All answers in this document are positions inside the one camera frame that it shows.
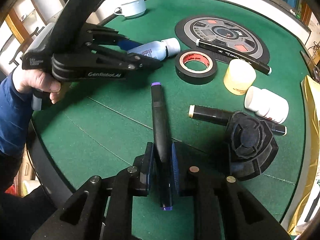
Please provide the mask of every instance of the green felt surface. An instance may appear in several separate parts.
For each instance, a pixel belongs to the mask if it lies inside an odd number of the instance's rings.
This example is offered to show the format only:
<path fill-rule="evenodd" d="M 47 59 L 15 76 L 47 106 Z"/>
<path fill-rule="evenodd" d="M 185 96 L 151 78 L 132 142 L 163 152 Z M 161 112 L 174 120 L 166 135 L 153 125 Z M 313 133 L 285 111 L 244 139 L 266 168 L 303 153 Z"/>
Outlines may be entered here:
<path fill-rule="evenodd" d="M 254 31 L 270 52 L 270 76 L 257 72 L 253 83 L 284 97 L 289 115 L 288 134 L 276 137 L 279 152 L 267 170 L 243 182 L 257 199 L 280 220 L 294 193 L 304 151 L 305 121 L 300 82 L 308 70 L 302 49 L 290 33 L 235 5 L 216 0 L 147 0 L 147 13 L 107 24 L 142 43 L 176 37 L 175 25 L 183 18 L 209 14 L 234 20 Z M 181 49 L 187 46 L 180 43 Z M 125 81 L 74 83 L 65 100 L 34 114 L 36 128 L 53 160 L 70 183 L 78 188 L 92 175 L 108 177 L 132 164 L 153 141 L 152 82 L 164 87 L 172 138 L 211 155 L 223 139 L 225 127 L 188 117 L 189 105 L 229 111 L 245 110 L 244 96 L 231 94 L 223 85 L 228 65 L 218 62 L 214 80 L 206 85 L 183 82 L 175 73 L 174 58 L 154 73 L 135 72 Z M 155 189 L 147 198 L 134 198 L 132 231 L 142 239 L 193 239 L 190 198 L 175 201 L 172 212 L 161 212 Z"/>

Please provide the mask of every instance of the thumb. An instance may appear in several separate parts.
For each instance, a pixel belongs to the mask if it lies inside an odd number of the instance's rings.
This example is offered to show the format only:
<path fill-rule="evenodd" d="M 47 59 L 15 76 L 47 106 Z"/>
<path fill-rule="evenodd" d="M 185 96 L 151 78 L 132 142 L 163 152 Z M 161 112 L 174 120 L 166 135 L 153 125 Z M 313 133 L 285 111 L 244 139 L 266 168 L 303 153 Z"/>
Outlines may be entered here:
<path fill-rule="evenodd" d="M 39 89 L 43 92 L 58 92 L 61 88 L 61 84 L 50 74 L 38 69 L 28 71 L 25 77 L 25 83 L 29 87 Z"/>

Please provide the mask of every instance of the black tape roll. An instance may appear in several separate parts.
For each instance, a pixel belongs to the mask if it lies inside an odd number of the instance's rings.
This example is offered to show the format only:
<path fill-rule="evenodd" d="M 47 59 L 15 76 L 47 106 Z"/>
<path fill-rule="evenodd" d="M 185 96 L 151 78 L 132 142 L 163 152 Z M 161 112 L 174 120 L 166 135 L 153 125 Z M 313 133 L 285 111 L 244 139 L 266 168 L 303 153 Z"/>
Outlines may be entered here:
<path fill-rule="evenodd" d="M 195 71 L 185 66 L 188 61 L 199 61 L 206 65 L 207 69 Z M 205 49 L 187 49 L 180 52 L 175 59 L 176 73 L 183 81 L 193 85 L 209 83 L 217 72 L 217 62 L 212 53 Z"/>

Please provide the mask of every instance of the person's arm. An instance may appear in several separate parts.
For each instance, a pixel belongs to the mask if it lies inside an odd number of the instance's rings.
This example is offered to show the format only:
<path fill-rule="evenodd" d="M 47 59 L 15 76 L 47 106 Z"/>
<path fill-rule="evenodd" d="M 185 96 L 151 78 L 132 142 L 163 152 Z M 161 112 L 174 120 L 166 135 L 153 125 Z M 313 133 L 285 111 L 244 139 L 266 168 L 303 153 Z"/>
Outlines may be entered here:
<path fill-rule="evenodd" d="M 0 152 L 19 157 L 31 119 L 31 93 L 19 93 L 11 73 L 0 85 Z"/>
<path fill-rule="evenodd" d="M 21 67 L 0 84 L 0 192 L 12 184 L 21 163 L 32 115 L 32 87 L 50 92 L 52 103 L 65 92 L 51 75 Z"/>

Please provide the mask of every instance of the white cup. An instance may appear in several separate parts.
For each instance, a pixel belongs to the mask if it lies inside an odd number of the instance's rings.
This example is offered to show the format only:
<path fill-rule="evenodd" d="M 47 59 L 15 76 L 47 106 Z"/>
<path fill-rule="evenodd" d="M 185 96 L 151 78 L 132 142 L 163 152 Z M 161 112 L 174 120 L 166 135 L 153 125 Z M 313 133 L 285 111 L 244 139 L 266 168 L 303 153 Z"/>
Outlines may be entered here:
<path fill-rule="evenodd" d="M 146 4 L 144 0 L 136 0 L 133 2 L 125 3 L 117 7 L 114 11 L 115 15 L 123 15 L 127 19 L 137 18 L 144 14 L 146 11 Z"/>
<path fill-rule="evenodd" d="M 244 107 L 267 120 L 283 123 L 289 113 L 288 101 L 281 96 L 254 86 L 249 87 L 244 99 Z"/>

